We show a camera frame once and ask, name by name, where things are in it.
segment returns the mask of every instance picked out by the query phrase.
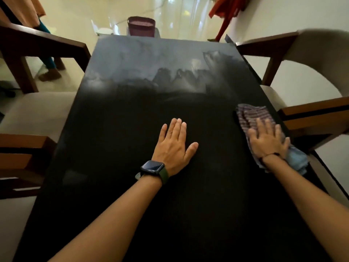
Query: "laundry basket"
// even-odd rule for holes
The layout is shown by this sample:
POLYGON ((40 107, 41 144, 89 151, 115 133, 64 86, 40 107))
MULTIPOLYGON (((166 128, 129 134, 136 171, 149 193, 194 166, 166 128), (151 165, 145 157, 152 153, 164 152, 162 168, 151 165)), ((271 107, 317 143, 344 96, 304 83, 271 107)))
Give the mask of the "laundry basket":
POLYGON ((131 36, 155 36, 155 20, 147 17, 131 16, 127 19, 131 36))

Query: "finger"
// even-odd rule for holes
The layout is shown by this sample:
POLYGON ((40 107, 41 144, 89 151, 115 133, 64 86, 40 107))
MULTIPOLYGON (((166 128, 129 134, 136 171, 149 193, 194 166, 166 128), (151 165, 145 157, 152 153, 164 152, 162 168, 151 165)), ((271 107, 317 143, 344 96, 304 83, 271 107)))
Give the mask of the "finger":
POLYGON ((287 137, 287 138, 285 138, 285 142, 282 146, 285 150, 288 150, 288 148, 290 147, 290 144, 291 144, 290 137, 287 137))
POLYGON ((164 141, 166 136, 166 130, 167 130, 167 124, 162 125, 158 142, 164 141))
POLYGON ((197 142, 193 142, 191 145, 189 145, 188 149, 185 152, 184 155, 184 161, 186 162, 186 164, 189 163, 190 159, 194 156, 194 154, 196 153, 198 149, 198 143, 197 142))
POLYGON ((258 129, 258 133, 261 136, 262 134, 266 133, 266 129, 264 126, 264 123, 262 122, 262 120, 260 118, 256 119, 256 123, 257 123, 257 129, 258 129))
POLYGON ((281 126, 280 124, 277 124, 275 126, 275 137, 276 139, 281 142, 282 141, 282 134, 281 134, 281 126))
POLYGON ((166 137, 165 137, 166 139, 170 139, 171 138, 172 132, 173 132, 173 128, 174 128, 176 122, 177 122, 176 118, 173 118, 171 120, 171 123, 170 123, 170 126, 169 126, 169 130, 167 131, 167 134, 166 134, 166 137))
POLYGON ((182 122, 182 125, 180 127, 180 132, 178 136, 178 140, 185 143, 185 138, 187 137, 187 124, 185 122, 182 122))
POLYGON ((179 136, 179 131, 180 131, 180 127, 182 125, 182 120, 179 118, 177 119, 176 124, 174 125, 175 127, 173 128, 173 132, 172 132, 172 137, 175 140, 178 140, 178 136, 179 136))
POLYGON ((248 134, 248 137, 250 138, 250 142, 257 139, 257 132, 256 132, 256 130, 250 128, 248 130, 247 134, 248 134))
POLYGON ((274 131, 273 131, 270 119, 267 118, 264 122, 265 122, 265 128, 267 130, 267 134, 274 136, 274 131))

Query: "black wristband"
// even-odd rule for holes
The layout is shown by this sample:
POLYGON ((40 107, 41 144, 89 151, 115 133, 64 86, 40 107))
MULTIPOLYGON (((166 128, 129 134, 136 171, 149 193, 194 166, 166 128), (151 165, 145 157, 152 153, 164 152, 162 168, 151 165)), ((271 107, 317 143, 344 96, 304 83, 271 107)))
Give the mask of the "black wristband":
POLYGON ((261 158, 258 159, 259 162, 261 163, 261 165, 264 166, 265 168, 266 168, 266 166, 265 166, 265 164, 264 164, 264 162, 263 162, 263 158, 265 158, 265 157, 267 157, 267 156, 269 156, 269 155, 272 155, 272 154, 274 154, 274 155, 280 157, 280 154, 279 154, 279 153, 270 153, 270 154, 267 154, 267 155, 265 155, 265 156, 263 156, 263 157, 261 157, 261 158))

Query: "table top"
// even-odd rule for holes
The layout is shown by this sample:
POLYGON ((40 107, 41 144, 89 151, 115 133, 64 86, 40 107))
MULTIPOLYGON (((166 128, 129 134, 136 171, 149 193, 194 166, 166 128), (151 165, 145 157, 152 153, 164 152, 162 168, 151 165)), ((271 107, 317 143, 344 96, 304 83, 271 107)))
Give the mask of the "table top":
POLYGON ((124 261, 329 261, 253 161, 239 103, 266 105, 282 123, 232 44, 102 36, 14 261, 47 261, 88 226, 136 182, 174 117, 198 151, 156 195, 124 261))

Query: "striped cloth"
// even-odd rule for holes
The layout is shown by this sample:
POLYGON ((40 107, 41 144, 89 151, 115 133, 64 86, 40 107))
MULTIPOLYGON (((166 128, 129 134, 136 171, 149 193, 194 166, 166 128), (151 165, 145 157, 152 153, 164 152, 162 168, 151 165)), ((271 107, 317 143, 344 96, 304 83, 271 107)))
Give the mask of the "striped cloth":
MULTIPOLYGON (((275 128, 275 121, 270 115, 268 109, 266 106, 252 106, 248 104, 239 104, 236 109, 239 123, 246 135, 246 140, 248 147, 250 148, 251 154, 253 156, 253 159, 255 160, 256 164, 259 166, 259 168, 264 169, 265 172, 269 172, 268 169, 266 169, 258 160, 258 158, 255 156, 254 152, 251 149, 250 140, 248 138, 247 132, 249 128, 253 128, 257 131, 257 123, 256 118, 260 118, 262 121, 265 119, 270 119, 270 122, 272 124, 272 127, 275 128)), ((282 132, 282 141, 285 140, 285 134, 282 132)), ((308 165, 308 159, 305 153, 303 153, 301 150, 297 149, 295 146, 290 145, 289 152, 286 158, 286 162, 297 172, 299 172, 301 175, 306 173, 306 167, 308 165)))

